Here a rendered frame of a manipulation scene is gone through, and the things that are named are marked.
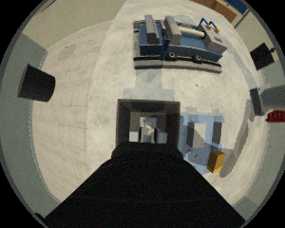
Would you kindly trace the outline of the yellow brass block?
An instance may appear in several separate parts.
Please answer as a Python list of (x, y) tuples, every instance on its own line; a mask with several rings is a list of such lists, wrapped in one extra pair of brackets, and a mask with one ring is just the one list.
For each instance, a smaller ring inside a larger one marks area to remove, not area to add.
[(221, 170), (225, 153), (216, 151), (210, 151), (209, 161), (207, 164), (207, 169), (211, 173), (217, 173)]

